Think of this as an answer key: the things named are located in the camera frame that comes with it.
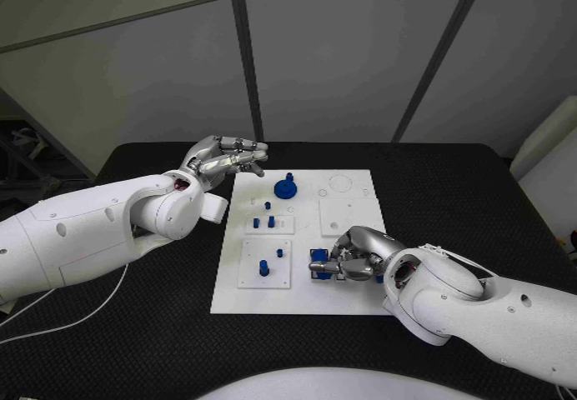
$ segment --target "blue knob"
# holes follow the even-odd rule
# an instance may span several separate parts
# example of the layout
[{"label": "blue knob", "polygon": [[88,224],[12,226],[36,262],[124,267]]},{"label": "blue knob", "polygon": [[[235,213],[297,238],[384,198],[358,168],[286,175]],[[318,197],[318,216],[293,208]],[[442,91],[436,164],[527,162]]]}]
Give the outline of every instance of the blue knob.
[{"label": "blue knob", "polygon": [[286,179],[283,181],[279,181],[277,184],[274,185],[274,195],[279,198],[287,200],[289,198],[293,198],[296,194],[297,194],[297,185],[294,184],[293,174],[289,172],[286,174]]},{"label": "blue knob", "polygon": [[267,264],[267,260],[261,260],[261,262],[258,263],[258,272],[261,274],[261,277],[266,277],[269,275],[269,264]]}]

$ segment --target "black tablecloth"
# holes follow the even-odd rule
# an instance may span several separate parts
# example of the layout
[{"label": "black tablecloth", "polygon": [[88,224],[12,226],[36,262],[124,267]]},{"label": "black tablecloth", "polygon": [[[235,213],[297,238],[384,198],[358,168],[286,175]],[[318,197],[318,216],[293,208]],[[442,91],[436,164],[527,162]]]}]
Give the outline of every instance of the black tablecloth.
[{"label": "black tablecloth", "polygon": [[[120,146],[97,184],[178,168],[191,145]],[[489,147],[274,142],[264,167],[371,169],[387,231],[406,245],[442,245],[505,277],[577,293],[573,264]],[[212,192],[230,198],[232,186],[231,177]],[[456,337],[430,346],[393,317],[211,315],[225,222],[201,220],[185,240],[131,264],[85,323],[0,347],[7,393],[185,399],[257,373],[333,366],[408,375],[482,398],[556,398],[550,383],[489,361]],[[120,274],[56,291],[0,338],[84,317]]]}]

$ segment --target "blue object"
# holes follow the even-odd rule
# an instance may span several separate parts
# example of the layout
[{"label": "blue object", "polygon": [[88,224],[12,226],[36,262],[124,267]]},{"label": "blue object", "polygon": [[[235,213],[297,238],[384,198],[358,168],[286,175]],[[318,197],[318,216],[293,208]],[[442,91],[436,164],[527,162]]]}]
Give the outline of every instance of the blue object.
[{"label": "blue object", "polygon": [[[329,250],[326,248],[318,248],[310,251],[310,261],[328,261],[329,260]],[[332,274],[328,272],[318,272],[316,277],[326,281],[332,278]]]},{"label": "blue object", "polygon": [[270,269],[267,260],[261,260],[261,262],[258,263],[258,272],[261,274],[261,277],[266,277],[269,275]]},{"label": "blue object", "polygon": [[279,181],[274,185],[274,195],[284,200],[293,198],[297,194],[297,185],[294,184],[293,180],[293,174],[289,172],[286,174],[286,179],[283,181]]}]

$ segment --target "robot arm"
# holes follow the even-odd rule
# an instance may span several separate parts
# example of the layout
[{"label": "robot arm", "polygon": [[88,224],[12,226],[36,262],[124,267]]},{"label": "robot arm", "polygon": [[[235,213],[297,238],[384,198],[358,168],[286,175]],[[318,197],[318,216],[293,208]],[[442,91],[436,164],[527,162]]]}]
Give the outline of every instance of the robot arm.
[{"label": "robot arm", "polygon": [[406,248],[382,232],[352,227],[329,262],[312,271],[367,280],[384,275],[384,307],[411,333],[442,346],[466,340],[499,364],[577,388],[577,296],[494,275],[478,279],[440,247]]},{"label": "robot arm", "polygon": [[[208,137],[178,170],[52,197],[0,222],[0,303],[100,277],[185,238],[199,218],[221,223],[228,201],[206,191],[230,173],[264,175],[267,148]],[[134,237],[133,225],[150,234]]]}]

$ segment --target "white cable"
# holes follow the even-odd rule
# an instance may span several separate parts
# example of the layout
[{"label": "white cable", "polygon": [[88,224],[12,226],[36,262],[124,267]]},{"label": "white cable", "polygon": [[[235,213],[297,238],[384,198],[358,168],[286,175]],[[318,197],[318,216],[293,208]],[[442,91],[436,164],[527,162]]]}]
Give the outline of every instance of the white cable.
[{"label": "white cable", "polygon": [[486,273],[489,273],[491,275],[494,275],[495,277],[499,277],[499,275],[491,271],[489,269],[486,269],[482,265],[479,265],[473,260],[470,260],[469,258],[465,258],[463,256],[459,256],[455,252],[450,252],[449,250],[446,250],[444,248],[442,248],[440,246],[433,246],[432,244],[426,244],[424,246],[420,246],[419,248],[421,248],[423,250],[430,250],[434,252],[439,252],[442,254],[446,254],[449,256],[452,256],[453,258],[456,258],[459,261],[462,261],[465,264],[469,264],[470,266],[476,267],[478,269],[483,270]]},{"label": "white cable", "polygon": [[6,321],[3,321],[3,323],[0,323],[0,328],[6,325],[6,323],[9,322],[9,321],[12,321],[36,303],[39,303],[41,302],[41,300],[43,299],[43,298],[46,298],[51,294],[52,294],[52,292],[55,291],[56,289],[52,289],[51,291],[48,291],[46,293],[45,293],[45,295],[41,297],[41,298],[38,298],[9,319],[6,319]]},{"label": "white cable", "polygon": [[577,397],[574,396],[574,394],[571,393],[571,391],[566,388],[566,387],[563,387],[564,389],[566,389],[566,392],[569,393],[569,397],[573,399],[573,400],[577,400]]},{"label": "white cable", "polygon": [[557,390],[558,398],[560,398],[561,400],[566,400],[566,398],[563,397],[563,394],[561,394],[560,385],[556,385],[556,390]]},{"label": "white cable", "polygon": [[22,335],[22,336],[12,337],[10,339],[3,340],[0,342],[0,345],[6,344],[7,342],[12,342],[15,340],[30,338],[32,336],[39,336],[39,335],[43,335],[45,333],[52,333],[52,332],[61,331],[62,329],[72,328],[75,325],[82,323],[101,310],[101,308],[106,306],[106,304],[111,301],[114,293],[117,292],[117,290],[120,288],[120,284],[123,283],[124,276],[127,275],[127,270],[129,270],[129,264],[126,265],[123,276],[120,277],[120,280],[118,280],[118,283],[117,283],[117,287],[111,291],[111,294],[110,294],[108,298],[104,300],[104,302],[98,306],[98,308],[81,320],[78,320],[77,322],[72,322],[69,325],[64,325],[62,327],[55,327],[54,329],[48,329],[46,331],[39,331],[39,332],[35,332],[35,333],[28,333],[26,335]]}]

